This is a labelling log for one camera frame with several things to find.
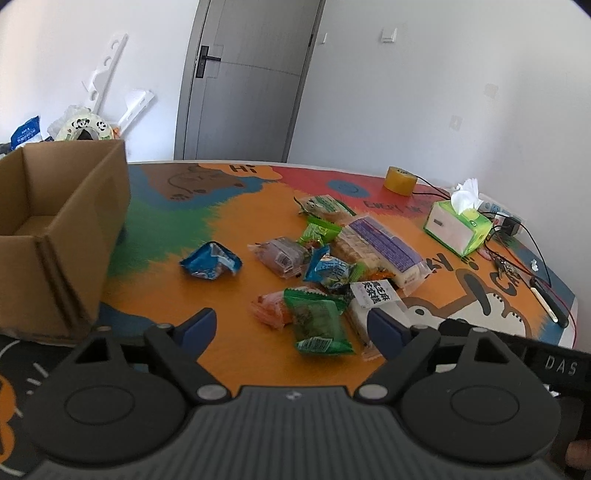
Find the table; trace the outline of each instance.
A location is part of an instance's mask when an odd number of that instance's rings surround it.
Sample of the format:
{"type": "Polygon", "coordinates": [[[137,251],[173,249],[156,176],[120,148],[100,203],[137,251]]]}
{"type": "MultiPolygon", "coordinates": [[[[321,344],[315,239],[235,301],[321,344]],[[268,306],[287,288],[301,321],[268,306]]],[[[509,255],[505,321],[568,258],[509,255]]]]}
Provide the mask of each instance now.
{"type": "MultiPolygon", "coordinates": [[[[409,322],[463,318],[572,346],[572,325],[566,330],[555,325],[522,279],[499,279],[490,261],[478,254],[460,259],[423,232],[430,206],[438,200],[434,196],[402,197],[383,189],[379,177],[284,164],[148,163],[130,165],[129,173],[126,234],[113,253],[99,323],[112,326],[118,335],[137,335],[153,322],[177,325],[203,307],[214,308],[217,336],[199,361],[233,393],[249,384],[337,384],[353,390],[382,362],[365,362],[360,355],[302,356],[293,347],[290,327],[272,330],[249,312],[258,295],[301,284],[275,276],[248,244],[278,236],[297,239],[306,220],[298,215],[293,197],[307,194],[329,193],[358,213],[370,212],[427,260],[433,273],[404,299],[409,322]],[[242,258],[236,277],[206,281],[181,270],[178,261],[209,240],[242,258]]],[[[432,192],[427,186],[417,190],[432,192]]],[[[523,262],[536,258],[516,240],[510,248],[523,262]]],[[[551,275],[554,290],[576,318],[574,294],[551,275]]],[[[348,334],[361,351],[349,327],[348,334]]],[[[35,465],[22,434],[19,406],[68,352],[0,336],[0,478],[19,476],[35,465]]]]}

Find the light switch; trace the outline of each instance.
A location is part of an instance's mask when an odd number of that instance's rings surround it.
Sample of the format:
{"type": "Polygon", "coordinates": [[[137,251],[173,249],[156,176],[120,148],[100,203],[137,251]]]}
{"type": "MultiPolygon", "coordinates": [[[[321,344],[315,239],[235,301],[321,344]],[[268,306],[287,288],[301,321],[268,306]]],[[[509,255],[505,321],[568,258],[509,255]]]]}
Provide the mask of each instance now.
{"type": "Polygon", "coordinates": [[[397,28],[394,30],[388,30],[384,28],[382,30],[382,43],[394,43],[396,42],[396,33],[398,32],[397,28]]]}

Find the pastry package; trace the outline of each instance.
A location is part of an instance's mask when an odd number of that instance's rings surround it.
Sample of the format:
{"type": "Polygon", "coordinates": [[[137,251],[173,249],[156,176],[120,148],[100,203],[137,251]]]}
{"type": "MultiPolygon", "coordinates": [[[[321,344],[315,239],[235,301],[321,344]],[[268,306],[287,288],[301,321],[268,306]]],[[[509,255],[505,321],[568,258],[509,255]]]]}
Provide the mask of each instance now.
{"type": "Polygon", "coordinates": [[[179,264],[191,276],[207,280],[215,280],[226,271],[236,275],[242,267],[240,258],[217,242],[203,244],[179,264]]]}
{"type": "Polygon", "coordinates": [[[369,215],[352,219],[335,239],[333,253],[345,261],[362,261],[368,270],[363,280],[392,277],[406,295],[431,273],[412,247],[369,215]]]}
{"type": "Polygon", "coordinates": [[[263,244],[248,245],[248,249],[281,278],[300,275],[302,266],[307,264],[310,257],[308,250],[284,236],[263,244]]]}
{"type": "Polygon", "coordinates": [[[369,311],[375,307],[380,308],[395,320],[410,326],[405,314],[407,308],[388,280],[356,282],[350,287],[353,299],[345,311],[345,318],[363,345],[362,358],[373,360],[381,355],[369,339],[369,311]]]}
{"type": "Polygon", "coordinates": [[[285,290],[284,299],[293,315],[298,351],[319,355],[355,353],[341,324],[345,301],[292,288],[285,290]]]}
{"type": "Polygon", "coordinates": [[[320,248],[332,242],[340,231],[338,225],[308,215],[308,226],[297,242],[305,248],[320,248]]]}
{"type": "Polygon", "coordinates": [[[321,284],[334,291],[351,282],[358,281],[365,272],[362,262],[348,264],[330,254],[330,245],[314,250],[304,281],[321,284]]]}
{"type": "Polygon", "coordinates": [[[353,210],[330,195],[315,195],[294,200],[304,212],[331,223],[347,222],[355,216],[353,210]]]}
{"type": "MultiPolygon", "coordinates": [[[[297,287],[294,290],[307,291],[326,297],[316,288],[297,287]]],[[[259,322],[277,330],[281,330],[285,325],[293,322],[291,312],[283,298],[283,290],[259,295],[255,301],[251,302],[251,312],[259,322]]]]}

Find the hand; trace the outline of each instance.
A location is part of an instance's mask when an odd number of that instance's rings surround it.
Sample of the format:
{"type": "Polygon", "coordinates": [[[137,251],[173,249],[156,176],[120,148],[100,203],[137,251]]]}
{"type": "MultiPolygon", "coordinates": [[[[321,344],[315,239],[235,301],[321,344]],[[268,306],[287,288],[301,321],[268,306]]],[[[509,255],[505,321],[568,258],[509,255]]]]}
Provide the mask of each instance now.
{"type": "Polygon", "coordinates": [[[591,469],[591,440],[570,442],[566,450],[566,463],[578,470],[591,469]]]}

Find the screw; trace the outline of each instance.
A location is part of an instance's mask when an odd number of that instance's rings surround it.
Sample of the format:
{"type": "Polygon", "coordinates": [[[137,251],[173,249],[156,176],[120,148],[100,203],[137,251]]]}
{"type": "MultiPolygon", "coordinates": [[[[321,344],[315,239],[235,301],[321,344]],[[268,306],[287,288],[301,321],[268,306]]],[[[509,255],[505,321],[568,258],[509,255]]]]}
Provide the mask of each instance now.
{"type": "Polygon", "coordinates": [[[383,385],[370,383],[359,387],[358,393],[359,396],[366,400],[381,400],[388,395],[388,389],[383,385]]]}
{"type": "Polygon", "coordinates": [[[287,400],[291,400],[291,401],[298,400],[299,398],[301,398],[301,396],[302,396],[302,394],[300,392],[296,392],[295,390],[291,391],[285,395],[287,400]]]}
{"type": "Polygon", "coordinates": [[[227,393],[226,388],[221,385],[204,385],[197,390],[197,396],[203,400],[219,400],[227,393]]]}

